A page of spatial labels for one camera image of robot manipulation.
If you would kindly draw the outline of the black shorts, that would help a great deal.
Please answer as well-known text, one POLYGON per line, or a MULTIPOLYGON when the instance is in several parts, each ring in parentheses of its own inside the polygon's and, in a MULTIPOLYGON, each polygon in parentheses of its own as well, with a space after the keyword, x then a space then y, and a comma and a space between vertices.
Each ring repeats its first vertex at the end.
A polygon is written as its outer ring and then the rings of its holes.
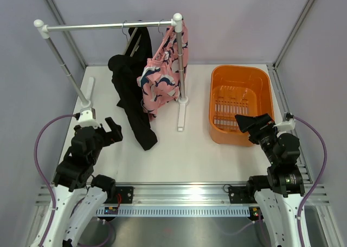
POLYGON ((157 143, 157 136, 151 130, 149 115, 140 104, 143 94, 137 85, 137 78, 142 75, 147 59, 151 57, 151 39, 148 29, 145 28, 140 47, 133 57, 117 54, 108 61, 108 69, 112 72, 111 82, 120 98, 117 106, 124 109, 134 136, 144 150, 151 149, 157 143))

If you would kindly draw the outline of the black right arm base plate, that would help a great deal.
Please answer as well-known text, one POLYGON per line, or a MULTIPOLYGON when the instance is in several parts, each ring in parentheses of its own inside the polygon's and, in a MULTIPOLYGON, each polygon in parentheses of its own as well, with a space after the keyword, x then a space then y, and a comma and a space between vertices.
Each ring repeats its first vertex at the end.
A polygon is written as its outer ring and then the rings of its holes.
POLYGON ((231 204, 256 204, 254 195, 246 186, 229 186, 228 196, 231 204))

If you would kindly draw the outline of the grey metal hanger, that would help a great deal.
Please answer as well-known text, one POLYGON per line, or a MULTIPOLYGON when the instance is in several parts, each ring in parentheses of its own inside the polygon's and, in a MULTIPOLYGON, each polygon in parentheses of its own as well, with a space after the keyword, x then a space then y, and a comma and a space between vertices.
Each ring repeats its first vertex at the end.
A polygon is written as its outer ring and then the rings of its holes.
POLYGON ((131 27, 128 28, 128 33, 126 34, 123 30, 122 33, 126 36, 126 46, 123 54, 129 57, 133 57, 136 51, 140 47, 140 41, 144 33, 144 27, 131 27))

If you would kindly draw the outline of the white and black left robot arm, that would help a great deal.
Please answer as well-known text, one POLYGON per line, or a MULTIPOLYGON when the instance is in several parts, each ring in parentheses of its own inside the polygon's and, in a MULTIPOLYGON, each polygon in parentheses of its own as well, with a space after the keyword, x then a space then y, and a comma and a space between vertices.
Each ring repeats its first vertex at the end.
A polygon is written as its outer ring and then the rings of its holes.
POLYGON ((97 175, 86 187, 101 150, 123 139, 121 126, 111 117, 105 121, 109 132, 102 126, 74 128, 71 145, 56 168, 53 182, 44 180, 51 202, 32 246, 78 246, 97 209, 118 197, 115 179, 108 176, 97 175))

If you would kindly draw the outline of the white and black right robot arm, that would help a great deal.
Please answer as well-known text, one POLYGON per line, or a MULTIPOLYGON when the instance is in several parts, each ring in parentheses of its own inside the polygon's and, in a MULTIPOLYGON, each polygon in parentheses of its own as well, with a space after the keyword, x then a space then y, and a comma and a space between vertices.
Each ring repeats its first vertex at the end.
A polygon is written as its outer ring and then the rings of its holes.
POLYGON ((277 124, 269 114, 251 117, 236 115, 236 122, 248 139, 259 145, 270 162, 267 175, 251 176, 246 183, 246 197, 260 207, 271 246, 310 246, 302 200, 304 180, 297 165, 299 138, 290 133, 295 128, 293 115, 286 113, 277 124))

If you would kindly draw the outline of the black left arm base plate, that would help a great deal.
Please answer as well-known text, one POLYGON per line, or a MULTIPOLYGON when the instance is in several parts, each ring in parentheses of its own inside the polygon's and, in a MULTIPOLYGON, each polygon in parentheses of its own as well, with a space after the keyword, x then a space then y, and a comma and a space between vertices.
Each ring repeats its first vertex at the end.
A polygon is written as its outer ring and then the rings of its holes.
POLYGON ((106 204, 131 204, 133 202, 134 187, 131 186, 115 186, 107 192, 106 204))

